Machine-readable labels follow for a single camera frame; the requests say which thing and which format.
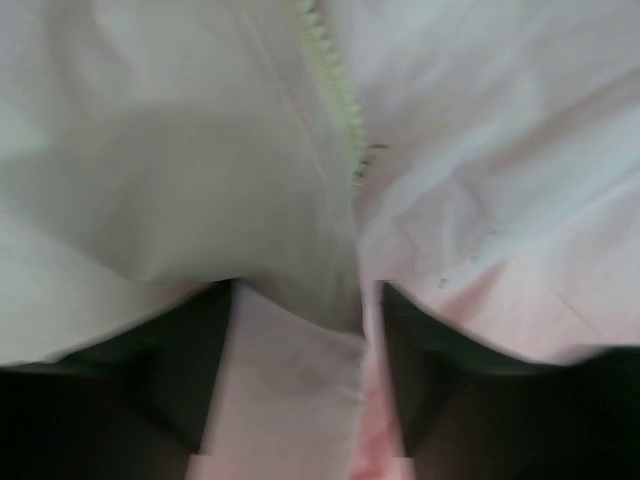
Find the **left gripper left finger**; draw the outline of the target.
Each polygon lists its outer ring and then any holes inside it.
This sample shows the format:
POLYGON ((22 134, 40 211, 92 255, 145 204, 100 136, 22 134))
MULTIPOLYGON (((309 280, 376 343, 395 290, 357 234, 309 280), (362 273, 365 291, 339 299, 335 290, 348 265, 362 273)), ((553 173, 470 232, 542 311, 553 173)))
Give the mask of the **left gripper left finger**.
POLYGON ((202 445, 233 301, 217 283, 53 363, 1 370, 5 479, 182 479, 202 445))

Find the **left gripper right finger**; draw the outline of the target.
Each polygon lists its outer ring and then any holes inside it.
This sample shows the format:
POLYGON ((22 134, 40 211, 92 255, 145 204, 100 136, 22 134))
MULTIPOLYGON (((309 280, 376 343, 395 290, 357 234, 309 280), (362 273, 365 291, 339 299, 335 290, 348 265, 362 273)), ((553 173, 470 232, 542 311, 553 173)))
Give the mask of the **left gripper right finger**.
POLYGON ((635 479, 639 350, 566 365, 511 357, 381 291, 405 456, 419 479, 635 479))

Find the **pink hooded zip jacket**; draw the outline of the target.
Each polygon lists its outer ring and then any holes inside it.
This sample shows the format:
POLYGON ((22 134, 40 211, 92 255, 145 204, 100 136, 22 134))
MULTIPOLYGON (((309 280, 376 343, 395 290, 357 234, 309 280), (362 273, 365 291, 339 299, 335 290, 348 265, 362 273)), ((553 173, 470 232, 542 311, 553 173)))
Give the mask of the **pink hooded zip jacket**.
POLYGON ((1 361, 240 276, 234 478, 342 479, 360 295, 639 339, 635 1, 5 1, 1 361))

